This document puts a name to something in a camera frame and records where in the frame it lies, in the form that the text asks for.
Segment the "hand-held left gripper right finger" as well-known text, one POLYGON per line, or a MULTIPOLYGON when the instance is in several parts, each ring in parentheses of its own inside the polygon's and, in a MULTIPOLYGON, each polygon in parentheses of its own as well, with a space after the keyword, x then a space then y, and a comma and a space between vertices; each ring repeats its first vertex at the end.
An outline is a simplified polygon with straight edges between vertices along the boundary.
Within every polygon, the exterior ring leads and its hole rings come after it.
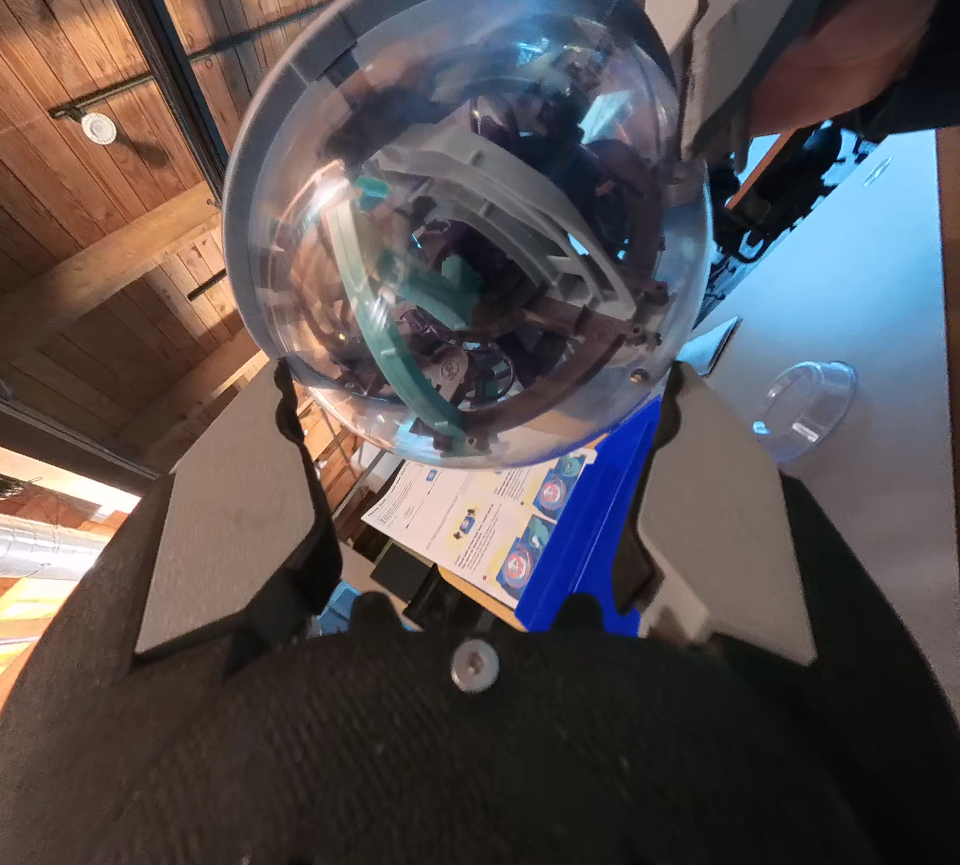
POLYGON ((670 370, 637 492, 634 540, 652 568, 634 596, 641 639, 815 661, 782 475, 689 364, 670 370))

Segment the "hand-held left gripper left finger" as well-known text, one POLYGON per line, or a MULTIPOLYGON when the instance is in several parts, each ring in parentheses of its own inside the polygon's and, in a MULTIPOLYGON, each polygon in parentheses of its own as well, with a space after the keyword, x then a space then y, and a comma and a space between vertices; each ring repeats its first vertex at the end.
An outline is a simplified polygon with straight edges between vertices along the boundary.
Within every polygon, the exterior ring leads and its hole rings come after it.
POLYGON ((138 657, 225 636, 272 651, 328 604, 343 560, 297 408, 270 360, 174 466, 138 657))

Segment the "clear maze ball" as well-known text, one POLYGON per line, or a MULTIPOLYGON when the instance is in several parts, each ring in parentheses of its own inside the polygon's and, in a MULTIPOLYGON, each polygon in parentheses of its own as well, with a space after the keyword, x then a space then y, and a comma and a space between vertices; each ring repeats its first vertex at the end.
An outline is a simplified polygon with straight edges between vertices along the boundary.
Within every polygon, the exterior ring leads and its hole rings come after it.
POLYGON ((641 0, 336 0, 256 92, 222 194, 253 340, 361 439, 554 459, 653 403, 713 245, 641 0))

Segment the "person's right forearm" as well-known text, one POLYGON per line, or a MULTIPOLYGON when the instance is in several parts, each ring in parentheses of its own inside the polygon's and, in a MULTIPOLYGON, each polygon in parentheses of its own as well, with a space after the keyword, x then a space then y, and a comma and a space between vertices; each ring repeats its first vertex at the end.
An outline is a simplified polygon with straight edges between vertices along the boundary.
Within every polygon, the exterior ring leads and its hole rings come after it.
POLYGON ((915 52, 896 78, 835 121, 874 143, 958 126, 959 0, 937 0, 915 52))

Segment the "clear plastic ball stand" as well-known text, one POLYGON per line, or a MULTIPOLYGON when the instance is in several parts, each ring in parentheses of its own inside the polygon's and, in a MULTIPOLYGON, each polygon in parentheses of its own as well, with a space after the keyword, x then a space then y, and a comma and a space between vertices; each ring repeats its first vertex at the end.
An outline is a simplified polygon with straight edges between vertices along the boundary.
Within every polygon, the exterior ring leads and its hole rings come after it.
POLYGON ((847 363, 799 362, 771 383, 751 430, 780 466, 792 465, 843 422, 858 392, 858 374, 847 363))

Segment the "blue plastic bin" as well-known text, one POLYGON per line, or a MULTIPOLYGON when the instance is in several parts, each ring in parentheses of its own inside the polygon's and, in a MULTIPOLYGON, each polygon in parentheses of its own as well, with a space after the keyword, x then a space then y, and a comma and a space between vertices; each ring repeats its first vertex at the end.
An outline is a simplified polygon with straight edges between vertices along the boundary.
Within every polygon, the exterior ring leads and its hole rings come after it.
POLYGON ((518 600, 514 615, 526 631, 547 631, 570 595, 589 594, 601 607, 607 633, 638 636, 641 615, 618 612, 612 571, 661 404, 656 397, 596 447, 518 600))

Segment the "small black box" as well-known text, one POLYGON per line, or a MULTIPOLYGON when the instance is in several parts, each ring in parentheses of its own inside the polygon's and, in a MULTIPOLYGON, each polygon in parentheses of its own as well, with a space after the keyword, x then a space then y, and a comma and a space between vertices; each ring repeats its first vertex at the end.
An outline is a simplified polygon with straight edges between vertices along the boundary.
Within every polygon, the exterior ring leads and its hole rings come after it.
POLYGON ((399 600, 404 618, 415 626, 426 628, 442 617, 446 581, 438 566, 392 538, 375 561, 370 578, 399 600))

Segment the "printed instruction sheet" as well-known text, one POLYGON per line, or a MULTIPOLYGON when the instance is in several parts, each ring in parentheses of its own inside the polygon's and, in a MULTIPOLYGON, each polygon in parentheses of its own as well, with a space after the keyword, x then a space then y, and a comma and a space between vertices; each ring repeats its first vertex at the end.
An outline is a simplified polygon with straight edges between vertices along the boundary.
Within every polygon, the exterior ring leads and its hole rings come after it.
POLYGON ((498 471, 406 462, 362 520, 514 611, 596 456, 498 471))

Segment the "silver ventilation duct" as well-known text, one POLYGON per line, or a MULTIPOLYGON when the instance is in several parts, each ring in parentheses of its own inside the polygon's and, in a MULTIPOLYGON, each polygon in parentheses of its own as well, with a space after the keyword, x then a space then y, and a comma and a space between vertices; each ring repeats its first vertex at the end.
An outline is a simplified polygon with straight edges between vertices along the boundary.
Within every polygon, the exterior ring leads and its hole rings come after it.
POLYGON ((1 577, 78 582, 111 537, 1 515, 1 577))

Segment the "black ceiling track rail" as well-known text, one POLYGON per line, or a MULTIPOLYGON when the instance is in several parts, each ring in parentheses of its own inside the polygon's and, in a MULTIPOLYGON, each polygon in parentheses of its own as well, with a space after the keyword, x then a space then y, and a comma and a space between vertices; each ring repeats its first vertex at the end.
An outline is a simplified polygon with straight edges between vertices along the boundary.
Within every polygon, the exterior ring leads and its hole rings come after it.
POLYGON ((57 104, 49 108, 47 114, 54 120, 68 119, 80 123, 86 115, 95 110, 96 106, 108 102, 116 96, 148 85, 154 80, 155 76, 151 72, 144 72, 57 104))

